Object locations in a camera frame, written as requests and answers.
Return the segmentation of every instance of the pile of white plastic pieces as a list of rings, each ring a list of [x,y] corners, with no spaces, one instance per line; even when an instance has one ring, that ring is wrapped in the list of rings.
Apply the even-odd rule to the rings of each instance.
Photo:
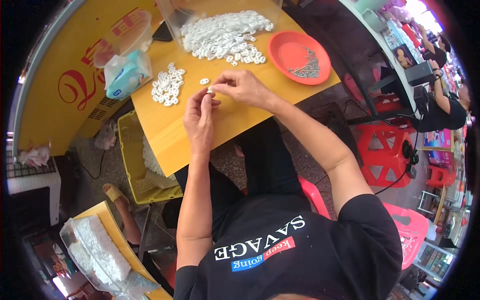
[[[272,31],[273,24],[256,11],[226,13],[200,19],[180,29],[183,47],[199,59],[227,59],[237,66],[238,62],[265,63],[265,56],[248,41],[260,30]]]
[[[152,96],[153,100],[158,103],[163,103],[165,106],[178,104],[178,95],[180,94],[180,87],[183,85],[183,75],[185,70],[175,68],[173,62],[168,64],[168,72],[158,73],[158,80],[152,82]]]

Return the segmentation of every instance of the bag of white pieces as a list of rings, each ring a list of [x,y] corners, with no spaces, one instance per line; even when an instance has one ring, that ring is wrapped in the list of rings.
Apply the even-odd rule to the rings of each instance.
[[[144,143],[143,157],[144,157],[145,167],[152,170],[152,172],[155,172],[156,174],[165,177],[165,173],[162,171],[162,168],[160,167],[160,164],[158,163],[155,157],[155,154],[153,153],[152,147],[150,147],[150,144],[148,143],[146,136],[144,136],[143,143]],[[173,180],[177,179],[175,177],[175,174],[168,176],[168,178]]]
[[[140,300],[144,293],[160,287],[132,271],[98,216],[68,220],[60,237],[77,267],[96,289],[116,294],[122,300]]]

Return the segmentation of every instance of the yellow sign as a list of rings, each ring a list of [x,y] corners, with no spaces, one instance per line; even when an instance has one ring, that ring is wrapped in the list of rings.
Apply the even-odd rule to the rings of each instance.
[[[52,156],[65,153],[106,94],[103,69],[93,66],[96,47],[109,31],[118,36],[127,33],[136,24],[137,10],[149,11],[153,20],[160,20],[153,0],[88,0],[66,22],[28,91],[17,137],[19,149],[30,143],[50,143]]]

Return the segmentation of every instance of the tissue package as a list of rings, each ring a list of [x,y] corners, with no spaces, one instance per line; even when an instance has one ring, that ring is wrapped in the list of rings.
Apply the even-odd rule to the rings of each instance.
[[[98,216],[71,222],[77,242],[68,245],[69,253],[84,271],[94,271],[100,282],[110,285],[125,280],[130,264],[112,242]]]
[[[142,50],[130,53],[126,58],[114,56],[105,66],[107,97],[123,100],[140,86],[152,79],[150,58]]]

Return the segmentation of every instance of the wooden tabletop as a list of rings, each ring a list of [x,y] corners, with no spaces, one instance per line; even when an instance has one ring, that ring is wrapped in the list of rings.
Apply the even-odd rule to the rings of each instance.
[[[280,11],[274,32],[295,30],[304,33],[285,12]],[[152,61],[153,76],[160,71],[167,71],[170,62],[177,69],[186,71],[183,76],[185,84],[180,88],[179,103],[170,107],[154,102],[151,96],[151,83],[144,85],[132,94],[133,105],[152,147],[152,150],[166,176],[173,174],[189,163],[190,144],[182,123],[185,103],[190,95],[205,87],[200,85],[202,78],[213,82],[224,70],[252,71],[269,89],[285,100],[296,104],[340,82],[333,69],[330,76],[319,85],[299,84],[283,75],[268,57],[268,40],[273,32],[262,31],[255,35],[253,44],[267,58],[265,64],[243,64],[233,67],[223,60],[199,60],[190,53],[182,51],[175,42],[154,41],[147,54]],[[214,140],[212,149],[232,139],[272,115],[264,110],[252,108],[235,102],[233,99],[217,95],[222,100],[219,110],[213,114]]]
[[[437,225],[438,221],[440,220],[440,216],[442,215],[442,208],[444,207],[446,196],[447,196],[447,191],[444,186],[442,187],[442,193],[440,194],[440,201],[438,203],[437,213],[435,214],[435,220],[433,221],[435,225]]]
[[[138,257],[135,255],[131,247],[128,245],[127,240],[124,238],[120,228],[117,225],[117,222],[113,218],[112,212],[108,207],[106,201],[95,205],[94,207],[84,211],[83,213],[76,216],[74,219],[79,219],[86,216],[97,215],[102,222],[103,227],[107,231],[108,235],[112,239],[112,242],[117,246],[120,253],[125,257],[132,270],[138,272],[143,277],[156,282],[155,279],[147,272],[144,265],[138,260]],[[171,300],[172,297],[165,292],[163,288],[158,288],[152,291],[150,294],[146,294],[150,300]]]

